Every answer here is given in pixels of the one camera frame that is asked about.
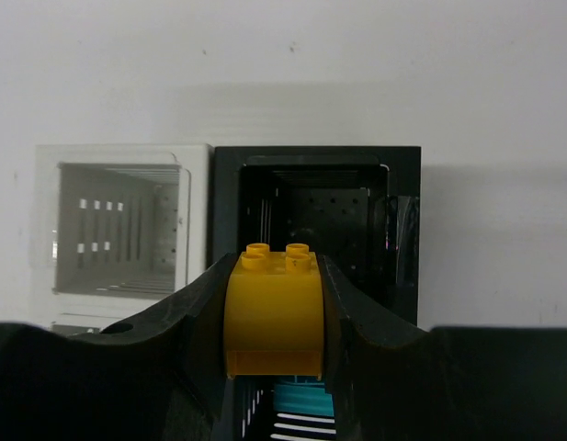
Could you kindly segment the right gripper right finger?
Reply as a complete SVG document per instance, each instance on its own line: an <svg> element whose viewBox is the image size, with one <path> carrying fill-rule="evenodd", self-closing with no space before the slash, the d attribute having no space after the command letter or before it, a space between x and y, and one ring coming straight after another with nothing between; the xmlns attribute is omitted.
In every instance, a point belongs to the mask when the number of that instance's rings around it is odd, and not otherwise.
<svg viewBox="0 0 567 441"><path fill-rule="evenodd" d="M338 439L567 440L567 328L424 331L318 265Z"/></svg>

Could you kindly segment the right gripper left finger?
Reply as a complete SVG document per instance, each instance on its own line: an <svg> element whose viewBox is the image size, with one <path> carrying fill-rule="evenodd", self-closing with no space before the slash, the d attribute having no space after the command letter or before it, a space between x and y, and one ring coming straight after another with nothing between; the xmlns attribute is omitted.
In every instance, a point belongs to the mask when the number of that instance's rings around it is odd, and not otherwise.
<svg viewBox="0 0 567 441"><path fill-rule="evenodd" d="M208 440L236 258L97 333L0 322L0 440Z"/></svg>

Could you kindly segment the teal rounded lego brick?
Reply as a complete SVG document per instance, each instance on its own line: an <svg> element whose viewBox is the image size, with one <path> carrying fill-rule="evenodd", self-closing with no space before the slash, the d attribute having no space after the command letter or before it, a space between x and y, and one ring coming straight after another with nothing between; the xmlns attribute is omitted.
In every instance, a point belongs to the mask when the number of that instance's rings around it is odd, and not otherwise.
<svg viewBox="0 0 567 441"><path fill-rule="evenodd" d="M278 413L299 413L333 417L334 406L324 382L315 377L279 377L273 390L274 409Z"/></svg>

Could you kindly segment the yellow rounded lego brick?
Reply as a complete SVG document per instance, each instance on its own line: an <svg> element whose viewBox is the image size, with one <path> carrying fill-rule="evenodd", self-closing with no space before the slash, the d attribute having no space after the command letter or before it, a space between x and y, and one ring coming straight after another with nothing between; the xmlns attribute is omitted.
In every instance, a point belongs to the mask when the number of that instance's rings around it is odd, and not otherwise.
<svg viewBox="0 0 567 441"><path fill-rule="evenodd" d="M230 379L322 377L323 283L307 244L281 252L266 243L246 246L226 290L223 353Z"/></svg>

